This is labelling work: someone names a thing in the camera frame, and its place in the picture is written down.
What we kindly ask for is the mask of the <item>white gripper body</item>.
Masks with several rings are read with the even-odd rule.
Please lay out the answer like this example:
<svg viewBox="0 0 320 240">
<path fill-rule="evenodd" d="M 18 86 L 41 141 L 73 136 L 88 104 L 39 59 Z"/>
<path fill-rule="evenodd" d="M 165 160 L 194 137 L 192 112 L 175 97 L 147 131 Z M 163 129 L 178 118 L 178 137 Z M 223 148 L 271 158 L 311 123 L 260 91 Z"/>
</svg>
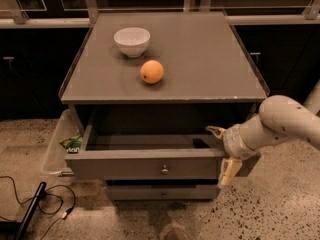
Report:
<svg viewBox="0 0 320 240">
<path fill-rule="evenodd" d="M 228 128 L 223 136 L 225 151 L 233 158 L 247 160 L 257 154 L 256 150 L 249 148 L 240 135 L 240 125 Z"/>
</svg>

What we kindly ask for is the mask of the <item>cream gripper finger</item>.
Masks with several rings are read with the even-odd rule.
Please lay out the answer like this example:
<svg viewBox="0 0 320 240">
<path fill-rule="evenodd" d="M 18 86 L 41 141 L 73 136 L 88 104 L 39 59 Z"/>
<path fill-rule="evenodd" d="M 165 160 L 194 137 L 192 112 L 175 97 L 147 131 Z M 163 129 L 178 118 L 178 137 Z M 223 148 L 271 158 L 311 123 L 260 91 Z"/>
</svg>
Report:
<svg viewBox="0 0 320 240">
<path fill-rule="evenodd" d="M 221 163 L 218 185 L 220 188 L 229 185 L 242 167 L 242 160 L 237 158 L 224 158 Z"/>
<path fill-rule="evenodd" d="M 206 126 L 205 129 L 212 133 L 217 139 L 222 140 L 226 130 L 218 126 Z"/>
</svg>

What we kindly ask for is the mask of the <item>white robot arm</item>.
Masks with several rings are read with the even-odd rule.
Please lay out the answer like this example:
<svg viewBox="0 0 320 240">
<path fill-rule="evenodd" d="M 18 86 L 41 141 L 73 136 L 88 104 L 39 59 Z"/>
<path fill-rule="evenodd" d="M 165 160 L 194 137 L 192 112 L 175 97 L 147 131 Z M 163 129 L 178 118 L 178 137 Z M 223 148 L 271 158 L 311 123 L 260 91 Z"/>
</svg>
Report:
<svg viewBox="0 0 320 240">
<path fill-rule="evenodd" d="M 304 104 L 283 95 L 266 98 L 259 111 L 242 124 L 228 129 L 207 126 L 206 130 L 223 141 L 228 158 L 224 158 L 218 186 L 231 183 L 243 161 L 267 146 L 276 146 L 291 138 L 298 138 L 320 149 L 320 80 Z"/>
</svg>

